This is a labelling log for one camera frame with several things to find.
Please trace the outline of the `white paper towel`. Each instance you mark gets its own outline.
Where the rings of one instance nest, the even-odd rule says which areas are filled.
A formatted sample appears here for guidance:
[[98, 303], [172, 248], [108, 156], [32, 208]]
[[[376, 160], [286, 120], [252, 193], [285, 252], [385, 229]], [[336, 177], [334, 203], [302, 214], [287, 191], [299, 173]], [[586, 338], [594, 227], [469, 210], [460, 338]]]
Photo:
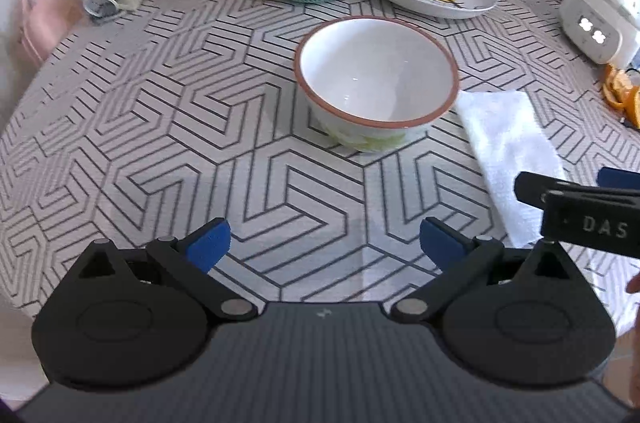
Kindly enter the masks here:
[[531, 172], [562, 180], [560, 157], [524, 92], [461, 92], [456, 111], [506, 235], [514, 247], [526, 247], [539, 238], [542, 213], [518, 201], [516, 176]]

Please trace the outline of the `white bowl brown rim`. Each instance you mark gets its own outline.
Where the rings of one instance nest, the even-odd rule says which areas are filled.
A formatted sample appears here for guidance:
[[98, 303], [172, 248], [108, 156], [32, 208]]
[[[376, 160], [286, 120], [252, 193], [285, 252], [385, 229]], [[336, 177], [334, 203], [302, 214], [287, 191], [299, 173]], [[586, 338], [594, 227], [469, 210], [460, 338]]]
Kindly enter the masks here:
[[294, 76], [330, 137], [361, 152], [407, 143], [451, 109], [457, 62], [430, 35], [397, 19], [332, 20], [296, 48]]

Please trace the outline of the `orange peels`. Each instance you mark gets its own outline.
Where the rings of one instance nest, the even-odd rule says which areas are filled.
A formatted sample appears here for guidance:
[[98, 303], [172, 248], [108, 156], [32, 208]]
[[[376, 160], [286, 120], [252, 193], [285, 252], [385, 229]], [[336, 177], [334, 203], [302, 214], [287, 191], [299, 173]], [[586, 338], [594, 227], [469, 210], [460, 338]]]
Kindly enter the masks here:
[[639, 128], [639, 72], [612, 65], [604, 67], [602, 96], [605, 102], [620, 113], [623, 121]]

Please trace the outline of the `white kettle base appliance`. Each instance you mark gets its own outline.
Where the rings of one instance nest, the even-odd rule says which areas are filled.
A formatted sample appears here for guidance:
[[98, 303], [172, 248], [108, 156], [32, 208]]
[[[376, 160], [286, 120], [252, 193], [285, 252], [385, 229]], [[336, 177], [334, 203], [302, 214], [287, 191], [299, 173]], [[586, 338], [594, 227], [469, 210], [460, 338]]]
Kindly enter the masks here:
[[639, 53], [639, 0], [562, 0], [560, 24], [597, 65], [625, 69]]

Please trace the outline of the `pink backpack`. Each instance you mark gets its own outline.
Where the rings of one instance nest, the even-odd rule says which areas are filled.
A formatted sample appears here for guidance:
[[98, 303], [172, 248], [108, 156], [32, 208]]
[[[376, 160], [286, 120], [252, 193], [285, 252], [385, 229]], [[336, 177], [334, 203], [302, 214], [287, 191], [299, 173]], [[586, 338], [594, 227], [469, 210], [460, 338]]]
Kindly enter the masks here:
[[23, 0], [21, 44], [40, 67], [85, 16], [81, 0]]

